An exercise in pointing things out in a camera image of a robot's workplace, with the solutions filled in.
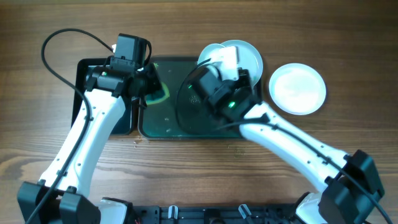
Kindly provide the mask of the green yellow sponge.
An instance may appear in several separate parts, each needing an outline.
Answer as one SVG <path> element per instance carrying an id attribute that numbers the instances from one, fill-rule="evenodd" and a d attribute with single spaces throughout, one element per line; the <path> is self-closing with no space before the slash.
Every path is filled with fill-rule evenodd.
<path id="1" fill-rule="evenodd" d="M 159 104 L 165 101 L 169 96 L 169 89 L 164 82 L 161 82 L 161 89 L 151 93 L 150 95 L 146 96 L 146 103 L 148 105 Z"/>

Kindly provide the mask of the light blue plate top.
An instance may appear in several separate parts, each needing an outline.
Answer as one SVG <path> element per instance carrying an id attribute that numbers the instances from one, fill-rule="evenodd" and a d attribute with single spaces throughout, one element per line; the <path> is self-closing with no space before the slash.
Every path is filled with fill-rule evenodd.
<path id="1" fill-rule="evenodd" d="M 262 77 L 264 64 L 259 51 L 243 40 L 227 40 L 221 43 L 224 47 L 236 47 L 238 67 L 249 71 L 250 84 L 254 88 Z"/>

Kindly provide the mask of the white plate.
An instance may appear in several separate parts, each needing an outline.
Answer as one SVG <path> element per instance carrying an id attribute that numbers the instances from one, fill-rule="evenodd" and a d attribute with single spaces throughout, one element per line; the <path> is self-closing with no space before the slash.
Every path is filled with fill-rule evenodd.
<path id="1" fill-rule="evenodd" d="M 280 109 L 294 115 L 316 112 L 326 101 L 327 93 L 322 76 L 302 63 L 288 63 L 275 70 L 268 90 Z"/>
<path id="2" fill-rule="evenodd" d="M 208 63 L 213 63 L 220 66 L 223 60 L 220 58 L 219 51 L 223 49 L 224 45 L 221 44 L 210 44 L 207 45 L 202 51 L 198 58 L 197 64 L 203 64 L 204 61 L 208 60 Z"/>

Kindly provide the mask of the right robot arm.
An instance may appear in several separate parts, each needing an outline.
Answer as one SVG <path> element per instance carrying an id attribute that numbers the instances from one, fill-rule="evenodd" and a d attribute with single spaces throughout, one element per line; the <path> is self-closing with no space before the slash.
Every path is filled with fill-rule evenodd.
<path id="1" fill-rule="evenodd" d="M 301 173 L 316 189 L 294 207 L 301 223 L 366 223 L 385 191 L 372 157 L 362 150 L 350 155 L 313 138 L 280 117 L 249 86 L 249 72 L 239 69 L 235 80 L 222 80 L 209 65 L 194 68 L 184 81 L 222 126 L 238 128 L 244 139 L 262 145 Z"/>

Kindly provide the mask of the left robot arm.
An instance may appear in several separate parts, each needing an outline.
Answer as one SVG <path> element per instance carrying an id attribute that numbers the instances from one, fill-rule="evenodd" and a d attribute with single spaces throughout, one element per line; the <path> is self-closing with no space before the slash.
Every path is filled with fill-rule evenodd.
<path id="1" fill-rule="evenodd" d="M 103 198 L 90 202 L 95 167 L 115 125 L 135 99 L 161 90 L 155 67 L 149 62 L 151 43 L 134 35 L 119 34 L 103 65 L 88 77 L 85 90 L 47 70 L 74 89 L 82 99 L 78 115 L 60 151 L 37 183 L 23 182 L 17 201 L 26 223 L 139 223 L 131 202 Z"/>

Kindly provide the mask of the dark green serving tray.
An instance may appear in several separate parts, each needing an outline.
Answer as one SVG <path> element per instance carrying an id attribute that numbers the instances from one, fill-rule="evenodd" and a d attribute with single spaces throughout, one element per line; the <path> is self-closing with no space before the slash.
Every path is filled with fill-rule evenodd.
<path id="1" fill-rule="evenodd" d="M 214 129 L 223 125 L 210 117 L 201 99 L 187 86 L 185 77 L 197 65 L 194 56 L 153 56 L 165 96 L 139 110 L 138 130 L 148 139 L 241 139 L 233 130 Z"/>

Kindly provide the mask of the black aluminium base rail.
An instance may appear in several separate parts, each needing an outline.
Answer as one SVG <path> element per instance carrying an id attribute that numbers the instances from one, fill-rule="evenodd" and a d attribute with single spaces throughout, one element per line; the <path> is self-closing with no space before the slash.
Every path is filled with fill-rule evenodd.
<path id="1" fill-rule="evenodd" d="M 290 224 L 302 223 L 292 204 L 230 207 L 129 206 L 124 223 L 131 224 Z"/>

